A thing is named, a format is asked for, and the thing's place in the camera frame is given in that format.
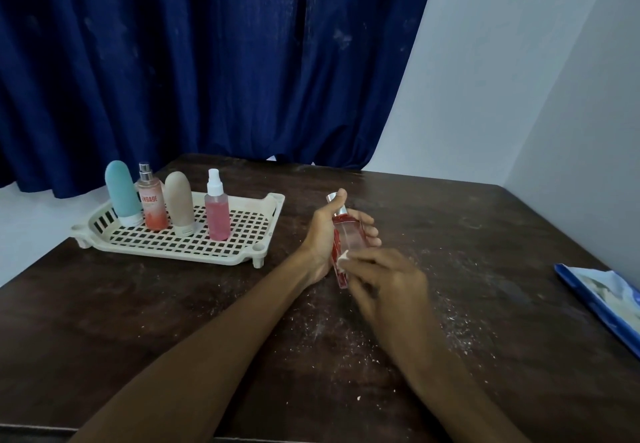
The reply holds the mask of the beige silicone squeeze bottle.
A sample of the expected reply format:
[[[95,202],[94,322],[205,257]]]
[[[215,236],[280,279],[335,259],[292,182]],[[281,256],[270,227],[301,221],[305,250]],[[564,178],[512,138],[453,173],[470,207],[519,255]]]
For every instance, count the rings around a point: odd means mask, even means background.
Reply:
[[[186,175],[180,171],[171,172],[164,181],[163,194],[174,234],[192,236],[196,222],[191,186]]]

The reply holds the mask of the person's right forearm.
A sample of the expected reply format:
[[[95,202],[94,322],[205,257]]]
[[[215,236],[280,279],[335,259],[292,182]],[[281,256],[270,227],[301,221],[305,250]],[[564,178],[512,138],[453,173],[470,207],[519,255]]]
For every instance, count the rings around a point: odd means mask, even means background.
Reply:
[[[395,332],[388,353],[454,443],[531,443],[476,384],[440,332]]]

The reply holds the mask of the cream perforated plastic tray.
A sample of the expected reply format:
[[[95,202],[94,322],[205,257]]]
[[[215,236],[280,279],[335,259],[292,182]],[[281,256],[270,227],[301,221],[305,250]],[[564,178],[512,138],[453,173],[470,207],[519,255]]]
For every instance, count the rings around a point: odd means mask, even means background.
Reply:
[[[83,249],[220,266],[252,262],[254,268],[262,268],[285,196],[274,192],[262,199],[230,196],[230,236],[220,242],[209,238],[204,193],[193,192],[192,196],[195,231],[190,236],[179,235],[172,225],[158,232],[144,224],[124,227],[111,201],[72,226],[70,236]]]

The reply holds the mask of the person's right hand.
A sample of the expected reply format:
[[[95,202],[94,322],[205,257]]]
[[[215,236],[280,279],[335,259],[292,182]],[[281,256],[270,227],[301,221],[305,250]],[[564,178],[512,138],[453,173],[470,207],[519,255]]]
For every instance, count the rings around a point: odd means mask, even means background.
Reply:
[[[349,251],[338,266],[385,352],[398,364],[427,358],[435,323],[425,274],[397,250],[385,248]]]

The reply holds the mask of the dark blue curtain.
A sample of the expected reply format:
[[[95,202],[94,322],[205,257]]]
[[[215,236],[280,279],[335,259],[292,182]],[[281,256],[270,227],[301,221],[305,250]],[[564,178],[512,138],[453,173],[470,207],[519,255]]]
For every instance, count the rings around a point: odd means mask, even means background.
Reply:
[[[362,169],[428,0],[0,0],[0,188],[183,154]]]

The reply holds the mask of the clear red perfume bottle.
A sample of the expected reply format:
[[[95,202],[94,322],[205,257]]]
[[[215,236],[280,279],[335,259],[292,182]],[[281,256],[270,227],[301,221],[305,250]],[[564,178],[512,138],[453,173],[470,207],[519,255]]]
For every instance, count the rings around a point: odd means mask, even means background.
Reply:
[[[364,226],[371,219],[363,212],[347,209],[348,215],[332,215],[328,204],[326,205],[326,209],[322,208],[326,217],[328,217],[329,214],[331,215],[333,224],[331,261],[340,289],[348,288],[348,275],[340,267],[340,262],[337,262],[340,253],[346,250],[348,250],[349,253],[354,253],[370,246]]]

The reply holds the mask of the pink liquid spray bottle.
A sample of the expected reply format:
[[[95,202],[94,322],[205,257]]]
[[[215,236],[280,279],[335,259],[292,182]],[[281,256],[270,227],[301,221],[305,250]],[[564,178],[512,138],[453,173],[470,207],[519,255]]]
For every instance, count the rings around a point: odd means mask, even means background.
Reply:
[[[230,236],[228,196],[224,191],[219,170],[209,169],[208,174],[204,204],[209,238],[213,241],[226,241]]]

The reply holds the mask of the orange mist spray bottle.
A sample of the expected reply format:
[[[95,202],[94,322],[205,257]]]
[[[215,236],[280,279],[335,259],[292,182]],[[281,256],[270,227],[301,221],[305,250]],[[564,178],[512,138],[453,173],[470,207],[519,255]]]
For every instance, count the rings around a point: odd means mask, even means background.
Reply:
[[[139,164],[140,178],[136,182],[145,225],[149,230],[161,231],[169,227],[164,203],[163,184],[148,163]]]

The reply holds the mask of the blue wipes packet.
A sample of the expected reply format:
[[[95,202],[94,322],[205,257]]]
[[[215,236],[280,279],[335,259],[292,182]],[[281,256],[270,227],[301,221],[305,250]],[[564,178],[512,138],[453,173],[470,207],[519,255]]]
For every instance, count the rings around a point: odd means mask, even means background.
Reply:
[[[554,270],[590,309],[640,360],[640,291],[615,271],[555,264]]]

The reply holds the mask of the teal silicone squeeze bottle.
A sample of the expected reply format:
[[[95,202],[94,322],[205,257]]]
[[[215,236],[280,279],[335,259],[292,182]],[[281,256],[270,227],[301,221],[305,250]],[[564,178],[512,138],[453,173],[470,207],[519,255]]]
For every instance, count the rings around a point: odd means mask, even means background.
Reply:
[[[105,170],[104,179],[113,210],[123,227],[137,227],[143,223],[143,213],[136,186],[127,165],[111,161]]]

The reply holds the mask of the person's left hand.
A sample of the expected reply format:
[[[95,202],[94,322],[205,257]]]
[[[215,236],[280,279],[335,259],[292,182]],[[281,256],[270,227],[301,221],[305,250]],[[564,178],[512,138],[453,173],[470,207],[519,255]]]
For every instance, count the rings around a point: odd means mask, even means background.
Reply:
[[[333,224],[331,215],[329,214],[326,217],[326,214],[322,211],[322,208],[326,209],[326,205],[327,202],[314,212],[307,235],[300,247],[308,271],[305,276],[305,287],[309,287],[324,278],[332,267]],[[368,214],[367,216],[371,220],[364,227],[370,247],[380,247],[382,242],[378,236],[379,231],[374,226],[374,219]]]

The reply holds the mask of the person's left forearm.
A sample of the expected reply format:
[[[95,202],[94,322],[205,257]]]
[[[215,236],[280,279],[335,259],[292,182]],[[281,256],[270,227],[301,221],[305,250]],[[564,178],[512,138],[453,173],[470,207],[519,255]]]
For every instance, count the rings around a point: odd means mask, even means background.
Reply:
[[[164,353],[69,443],[205,443],[252,360],[297,297],[326,275],[302,247],[228,309]]]

